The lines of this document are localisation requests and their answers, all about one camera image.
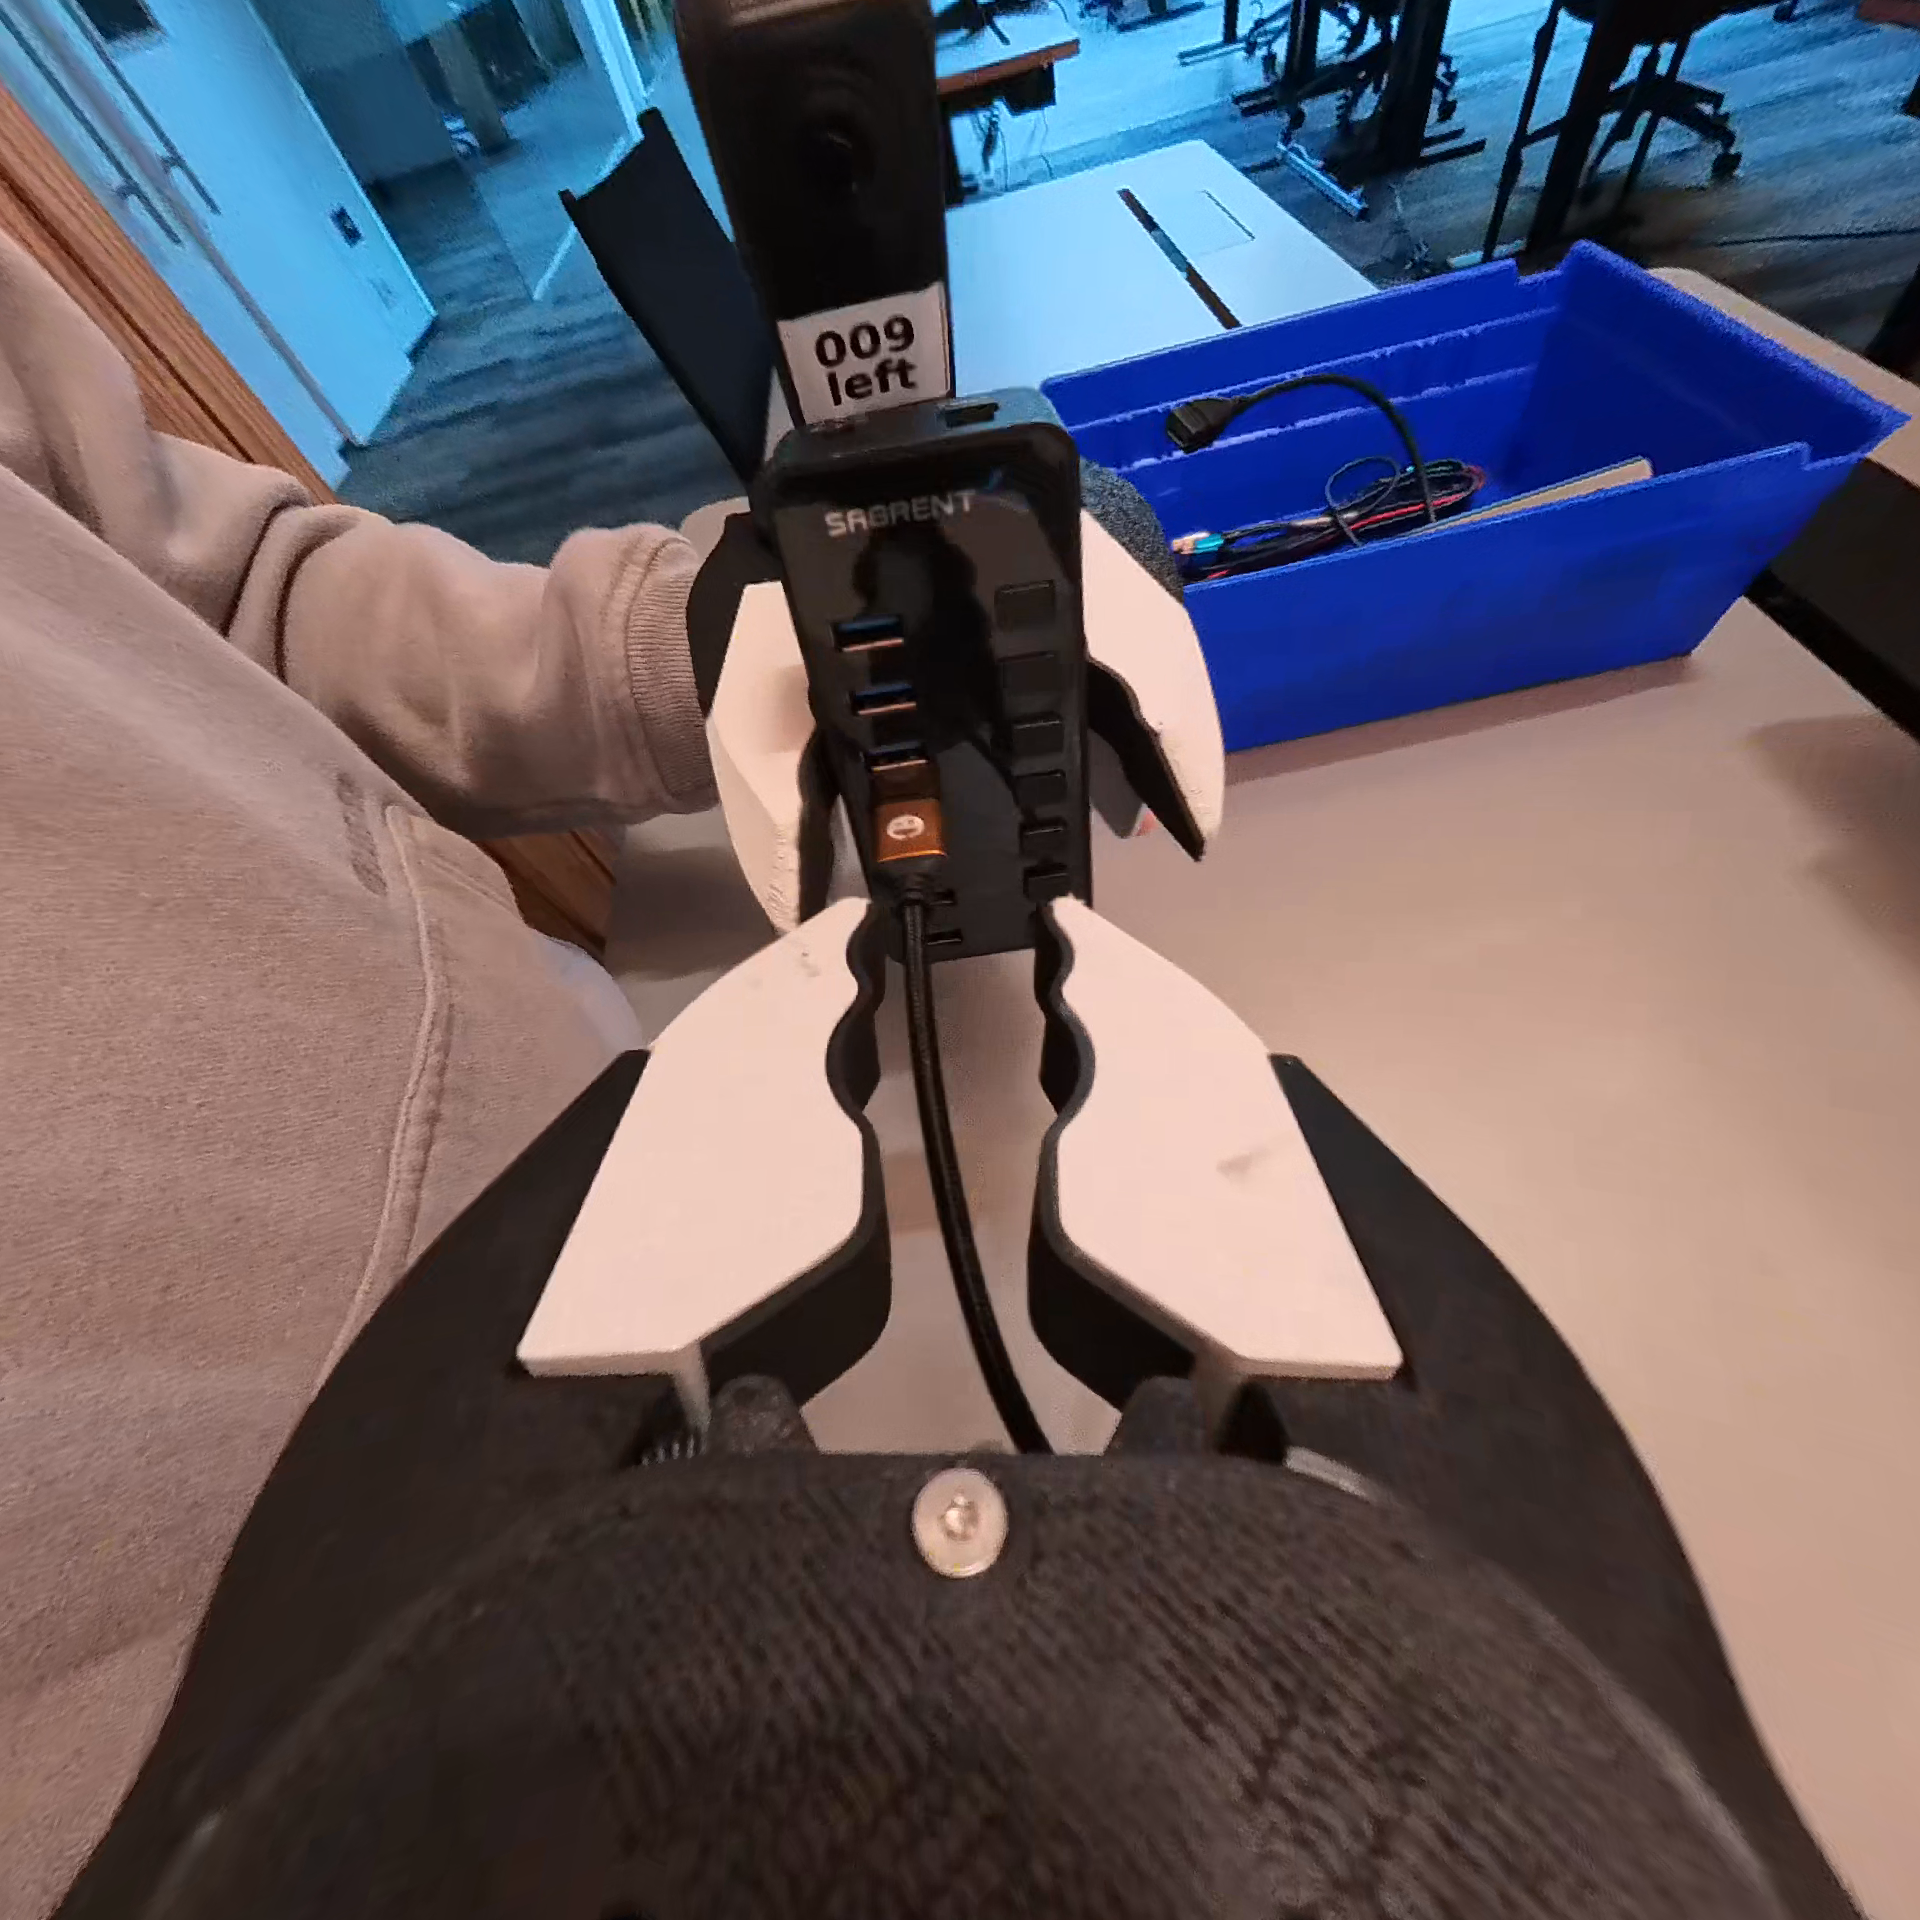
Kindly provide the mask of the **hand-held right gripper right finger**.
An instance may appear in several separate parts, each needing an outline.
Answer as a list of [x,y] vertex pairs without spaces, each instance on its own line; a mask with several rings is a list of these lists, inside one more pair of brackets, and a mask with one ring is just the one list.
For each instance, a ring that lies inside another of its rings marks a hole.
[[1404,1348],[1278,1060],[1090,905],[1040,916],[1035,1336],[1122,1408],[1187,1381],[1224,1420],[1260,1381],[1384,1384]]

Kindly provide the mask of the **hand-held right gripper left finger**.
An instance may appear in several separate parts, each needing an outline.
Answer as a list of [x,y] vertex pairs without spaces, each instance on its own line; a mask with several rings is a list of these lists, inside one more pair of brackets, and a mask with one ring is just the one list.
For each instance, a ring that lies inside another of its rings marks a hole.
[[808,1403],[874,1348],[882,981],[882,913],[841,900],[672,1020],[520,1337],[525,1373],[659,1376],[706,1420],[732,1381]]

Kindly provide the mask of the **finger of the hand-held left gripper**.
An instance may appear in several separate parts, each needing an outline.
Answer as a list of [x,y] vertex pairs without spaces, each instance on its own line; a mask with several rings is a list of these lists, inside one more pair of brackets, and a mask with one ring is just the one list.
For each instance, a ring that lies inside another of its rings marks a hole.
[[706,741],[736,867],[776,933],[833,894],[835,794],[784,589],[748,585],[720,668]]
[[1088,794],[1117,837],[1153,819],[1203,860],[1225,804],[1225,745],[1184,602],[1097,522],[1081,525]]

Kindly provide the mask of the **black usb hub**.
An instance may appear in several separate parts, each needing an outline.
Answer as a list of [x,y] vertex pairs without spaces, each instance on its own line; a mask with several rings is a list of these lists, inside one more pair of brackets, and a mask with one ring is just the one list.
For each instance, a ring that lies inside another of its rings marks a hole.
[[1037,392],[790,427],[752,482],[872,897],[933,968],[1090,900],[1081,461]]

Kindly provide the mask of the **blue plastic bin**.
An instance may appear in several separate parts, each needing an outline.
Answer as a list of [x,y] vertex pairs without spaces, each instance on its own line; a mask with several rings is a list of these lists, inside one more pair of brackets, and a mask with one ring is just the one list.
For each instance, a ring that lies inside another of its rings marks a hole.
[[[1229,753],[1689,656],[1909,412],[1577,245],[1238,328],[1044,395],[1198,542]],[[1408,534],[1450,502],[1654,477]]]

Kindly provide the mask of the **person's left forearm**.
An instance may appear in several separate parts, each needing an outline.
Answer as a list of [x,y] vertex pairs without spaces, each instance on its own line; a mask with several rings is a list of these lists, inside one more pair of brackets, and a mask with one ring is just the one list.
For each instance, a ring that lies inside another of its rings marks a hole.
[[587,530],[545,566],[347,507],[270,522],[286,686],[468,837],[637,826],[715,804],[689,643],[696,546]]

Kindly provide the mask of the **white desk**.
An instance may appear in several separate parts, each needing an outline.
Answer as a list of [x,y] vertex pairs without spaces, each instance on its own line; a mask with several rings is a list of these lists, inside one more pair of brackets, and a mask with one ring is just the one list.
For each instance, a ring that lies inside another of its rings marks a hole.
[[953,378],[966,397],[1373,292],[1198,139],[966,204],[947,234]]

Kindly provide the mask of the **flat tan board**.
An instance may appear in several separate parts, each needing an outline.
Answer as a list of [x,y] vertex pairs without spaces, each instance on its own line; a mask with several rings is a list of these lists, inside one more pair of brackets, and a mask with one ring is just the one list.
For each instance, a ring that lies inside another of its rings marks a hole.
[[1566,477],[1562,482],[1552,482],[1547,488],[1537,488],[1521,493],[1493,497],[1486,488],[1476,492],[1472,499],[1462,499],[1459,502],[1450,502],[1445,510],[1435,512],[1435,520],[1427,520],[1418,515],[1408,528],[1411,538],[1419,538],[1434,530],[1445,530],[1450,525],[1467,525],[1476,522],[1499,522],[1509,517],[1517,517],[1525,512],[1538,512],[1556,505],[1569,505],[1579,499],[1588,497],[1604,497],[1612,492],[1630,490],[1636,485],[1645,485],[1654,477],[1653,461],[1649,458],[1634,458],[1619,465],[1606,465],[1596,470],[1585,470],[1579,475]]

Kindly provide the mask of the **person's torso in sweatshirt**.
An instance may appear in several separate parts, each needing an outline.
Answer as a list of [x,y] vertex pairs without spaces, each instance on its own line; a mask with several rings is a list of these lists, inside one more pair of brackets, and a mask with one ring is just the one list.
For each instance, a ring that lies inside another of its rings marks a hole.
[[288,1433],[637,1027],[274,658],[270,522],[3,286],[4,1915],[113,1824]]

